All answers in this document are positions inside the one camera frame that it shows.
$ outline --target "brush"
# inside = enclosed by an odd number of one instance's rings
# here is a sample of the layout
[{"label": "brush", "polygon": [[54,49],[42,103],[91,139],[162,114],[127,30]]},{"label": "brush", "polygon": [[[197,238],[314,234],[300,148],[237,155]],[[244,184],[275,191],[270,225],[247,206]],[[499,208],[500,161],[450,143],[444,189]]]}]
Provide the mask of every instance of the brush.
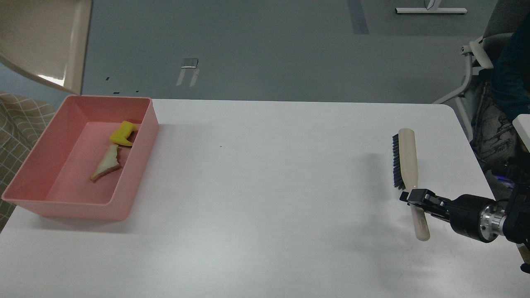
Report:
[{"label": "brush", "polygon": [[[410,192],[418,187],[418,158],[416,156],[416,138],[414,131],[402,128],[393,138],[394,186]],[[430,238],[429,226],[423,209],[410,205],[412,223],[416,238],[427,241]]]}]

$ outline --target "gray office chair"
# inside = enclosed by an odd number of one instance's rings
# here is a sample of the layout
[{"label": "gray office chair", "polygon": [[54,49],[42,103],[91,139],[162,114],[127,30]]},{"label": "gray office chair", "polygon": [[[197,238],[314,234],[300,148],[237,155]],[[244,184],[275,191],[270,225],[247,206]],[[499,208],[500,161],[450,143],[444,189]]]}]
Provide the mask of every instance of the gray office chair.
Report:
[{"label": "gray office chair", "polygon": [[473,75],[473,68],[493,68],[493,62],[497,60],[512,33],[517,30],[528,12],[530,12],[530,1],[499,0],[491,13],[484,35],[461,47],[460,54],[465,57],[465,76],[462,85],[433,102],[440,104],[455,99],[456,111],[469,142],[473,139],[470,119],[473,118],[478,103],[478,100],[473,98],[473,89],[478,85],[479,79],[478,76]]}]

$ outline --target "beige chair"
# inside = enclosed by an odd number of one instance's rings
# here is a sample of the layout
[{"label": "beige chair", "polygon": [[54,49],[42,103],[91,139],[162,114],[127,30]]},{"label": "beige chair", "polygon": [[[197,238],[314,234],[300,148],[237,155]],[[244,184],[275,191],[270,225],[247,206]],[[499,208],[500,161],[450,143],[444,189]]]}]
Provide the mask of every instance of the beige chair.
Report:
[{"label": "beige chair", "polygon": [[0,62],[80,94],[91,9],[91,0],[0,1]]}]

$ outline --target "patterned pants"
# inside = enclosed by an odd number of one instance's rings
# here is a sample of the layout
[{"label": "patterned pants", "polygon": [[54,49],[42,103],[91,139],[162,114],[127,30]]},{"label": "patterned pants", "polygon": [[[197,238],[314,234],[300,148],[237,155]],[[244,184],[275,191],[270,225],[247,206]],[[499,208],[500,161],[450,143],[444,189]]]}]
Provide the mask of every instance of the patterned pants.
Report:
[{"label": "patterned pants", "polygon": [[494,103],[490,83],[478,86],[480,102],[473,118],[473,141],[471,146],[478,158],[486,165],[504,164],[516,156],[517,132]]}]

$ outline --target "person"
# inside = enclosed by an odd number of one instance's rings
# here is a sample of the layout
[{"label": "person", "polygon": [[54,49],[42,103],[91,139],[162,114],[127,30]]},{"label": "person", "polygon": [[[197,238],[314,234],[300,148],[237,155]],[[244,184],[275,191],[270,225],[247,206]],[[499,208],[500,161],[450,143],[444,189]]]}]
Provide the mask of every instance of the person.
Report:
[{"label": "person", "polygon": [[512,125],[522,113],[530,113],[530,13],[511,36],[494,62],[489,80],[479,88],[480,102],[471,145],[483,170],[509,160],[529,160],[527,149]]}]

